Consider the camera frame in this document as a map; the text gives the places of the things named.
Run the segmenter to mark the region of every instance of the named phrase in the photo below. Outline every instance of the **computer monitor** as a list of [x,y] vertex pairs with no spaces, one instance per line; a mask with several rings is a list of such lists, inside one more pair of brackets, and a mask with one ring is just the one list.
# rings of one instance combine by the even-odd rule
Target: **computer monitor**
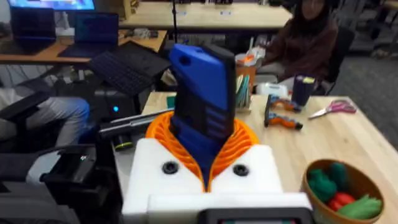
[[52,8],[58,11],[94,10],[93,0],[9,0],[10,6]]
[[14,40],[55,40],[53,9],[11,7],[10,12]]
[[119,15],[79,12],[75,16],[76,43],[118,44]]

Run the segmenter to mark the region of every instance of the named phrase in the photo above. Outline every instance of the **wooden bowl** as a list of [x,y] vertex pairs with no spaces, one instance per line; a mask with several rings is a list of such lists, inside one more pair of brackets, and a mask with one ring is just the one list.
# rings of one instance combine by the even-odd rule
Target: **wooden bowl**
[[[381,212],[378,216],[368,220],[354,220],[346,218],[337,212],[333,211],[328,205],[321,202],[318,197],[312,192],[308,185],[308,172],[313,169],[327,170],[330,165],[334,162],[340,162],[345,165],[349,181],[349,194],[355,199],[360,199],[362,196],[369,194],[370,197],[375,197],[382,202]],[[341,161],[334,161],[329,159],[322,159],[312,162],[306,169],[302,181],[302,190],[308,195],[308,198],[313,205],[315,219],[322,219],[326,223],[338,223],[338,224],[369,224],[375,223],[384,211],[384,198],[376,186],[376,184],[364,173],[359,171],[357,168],[346,164]]]

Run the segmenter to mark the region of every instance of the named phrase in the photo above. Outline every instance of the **long dark hair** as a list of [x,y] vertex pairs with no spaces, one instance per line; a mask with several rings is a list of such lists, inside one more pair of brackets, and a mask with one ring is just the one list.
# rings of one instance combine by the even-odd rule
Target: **long dark hair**
[[331,0],[325,0],[321,13],[310,21],[306,20],[303,16],[302,4],[303,0],[297,1],[290,34],[292,37],[315,37],[327,26],[329,22]]

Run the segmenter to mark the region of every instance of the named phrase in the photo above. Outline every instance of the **scissors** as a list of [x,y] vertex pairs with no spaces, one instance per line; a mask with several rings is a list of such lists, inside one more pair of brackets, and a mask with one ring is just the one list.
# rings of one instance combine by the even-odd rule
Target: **scissors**
[[317,118],[334,112],[355,113],[356,108],[347,100],[333,100],[328,107],[323,108],[322,110],[311,115],[309,119]]

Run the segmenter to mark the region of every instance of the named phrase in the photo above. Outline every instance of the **brown sweater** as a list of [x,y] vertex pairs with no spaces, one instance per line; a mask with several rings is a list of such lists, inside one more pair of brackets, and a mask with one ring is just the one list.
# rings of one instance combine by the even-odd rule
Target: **brown sweater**
[[262,64],[280,61],[285,67],[285,74],[278,77],[280,81],[296,73],[311,74],[318,80],[323,80],[328,75],[329,58],[338,33],[337,23],[331,19],[324,30],[312,39],[289,37],[291,25],[291,21],[288,21],[266,47],[266,57]]

